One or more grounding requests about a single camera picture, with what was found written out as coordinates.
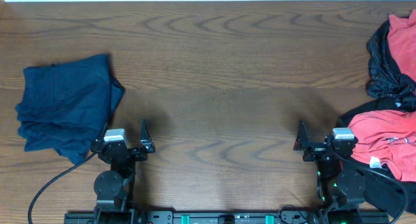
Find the orange printed t-shirt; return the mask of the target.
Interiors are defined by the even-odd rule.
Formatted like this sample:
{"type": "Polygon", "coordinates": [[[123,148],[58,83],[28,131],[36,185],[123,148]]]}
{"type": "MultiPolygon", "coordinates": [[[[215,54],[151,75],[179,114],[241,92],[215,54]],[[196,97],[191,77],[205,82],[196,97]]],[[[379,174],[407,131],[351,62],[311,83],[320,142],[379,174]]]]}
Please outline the orange printed t-shirt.
{"type": "MultiPolygon", "coordinates": [[[[387,41],[402,73],[415,81],[415,13],[406,18],[389,15],[387,41]]],[[[415,111],[377,99],[356,110],[347,125],[357,136],[353,159],[371,168],[386,167],[396,180],[415,181],[415,111]]]]}

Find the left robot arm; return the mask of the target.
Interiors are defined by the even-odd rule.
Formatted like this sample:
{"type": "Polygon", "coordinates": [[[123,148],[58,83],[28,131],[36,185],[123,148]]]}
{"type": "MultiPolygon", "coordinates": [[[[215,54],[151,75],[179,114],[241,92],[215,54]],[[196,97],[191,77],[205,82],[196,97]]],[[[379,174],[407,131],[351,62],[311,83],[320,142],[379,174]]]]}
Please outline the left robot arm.
{"type": "Polygon", "coordinates": [[[137,208],[133,201],[136,163],[147,160],[148,154],[155,152],[146,120],[141,120],[138,147],[129,147],[124,129],[106,128],[92,144],[91,152],[110,166],[94,182],[97,199],[93,224],[146,223],[146,213],[137,208]]]}

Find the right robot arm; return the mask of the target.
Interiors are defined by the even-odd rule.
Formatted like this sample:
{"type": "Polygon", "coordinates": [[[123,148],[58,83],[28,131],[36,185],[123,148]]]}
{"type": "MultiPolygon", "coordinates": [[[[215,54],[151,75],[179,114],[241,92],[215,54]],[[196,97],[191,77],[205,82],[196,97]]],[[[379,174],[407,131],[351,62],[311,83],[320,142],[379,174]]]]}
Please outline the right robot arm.
{"type": "Polygon", "coordinates": [[[359,204],[364,202],[364,176],[347,168],[358,139],[349,128],[334,128],[323,142],[309,139],[299,121],[293,150],[303,152],[304,162],[317,165],[317,193],[323,205],[307,216],[308,223],[362,223],[359,204]]]}

